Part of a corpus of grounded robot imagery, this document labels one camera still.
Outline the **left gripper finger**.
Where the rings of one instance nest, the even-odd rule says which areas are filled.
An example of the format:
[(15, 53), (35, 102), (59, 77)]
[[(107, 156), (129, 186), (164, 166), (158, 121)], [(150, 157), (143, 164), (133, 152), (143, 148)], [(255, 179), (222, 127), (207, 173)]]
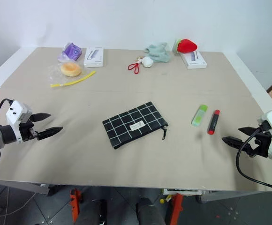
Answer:
[(62, 129), (63, 129), (63, 127), (51, 127), (51, 128), (46, 129), (45, 131), (38, 132), (37, 139), (39, 141), (43, 140), (43, 139), (46, 139), (48, 137), (51, 137), (51, 136), (57, 134)]
[(45, 120), (46, 118), (50, 117), (51, 114), (49, 113), (36, 113), (36, 114), (32, 114), (31, 115), (31, 122), (38, 122), (38, 121), (42, 121)]

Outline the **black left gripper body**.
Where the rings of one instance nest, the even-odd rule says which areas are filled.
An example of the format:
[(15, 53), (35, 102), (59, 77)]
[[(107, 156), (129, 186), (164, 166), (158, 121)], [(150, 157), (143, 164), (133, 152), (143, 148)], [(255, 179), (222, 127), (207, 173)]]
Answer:
[(34, 124), (30, 120), (19, 124), (19, 131), (23, 142), (38, 138), (38, 132), (33, 127)]

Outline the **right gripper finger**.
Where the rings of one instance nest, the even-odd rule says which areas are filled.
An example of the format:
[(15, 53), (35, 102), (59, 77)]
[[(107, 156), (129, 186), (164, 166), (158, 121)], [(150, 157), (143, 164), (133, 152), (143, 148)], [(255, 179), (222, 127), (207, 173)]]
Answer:
[[(243, 141), (239, 138), (235, 138), (235, 137), (232, 137), (232, 136), (226, 136), (226, 137), (222, 137), (222, 141), (224, 143), (226, 143), (228, 146), (232, 147), (232, 148), (235, 148), (235, 149), (239, 149), (242, 144), (243, 144)], [(251, 150), (251, 145), (248, 143), (246, 144), (242, 150), (244, 152), (247, 152), (248, 150)]]
[(254, 127), (241, 127), (238, 130), (246, 135), (256, 135), (259, 133), (259, 128)]

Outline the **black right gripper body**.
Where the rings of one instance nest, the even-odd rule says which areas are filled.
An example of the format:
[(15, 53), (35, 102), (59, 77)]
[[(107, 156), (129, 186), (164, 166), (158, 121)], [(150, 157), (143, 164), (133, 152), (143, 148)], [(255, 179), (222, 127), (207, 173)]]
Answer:
[(253, 138), (256, 148), (250, 148), (248, 150), (248, 155), (250, 157), (255, 157), (257, 155), (267, 158), (268, 157), (268, 149), (272, 140), (272, 135), (269, 131), (261, 131), (257, 133)]

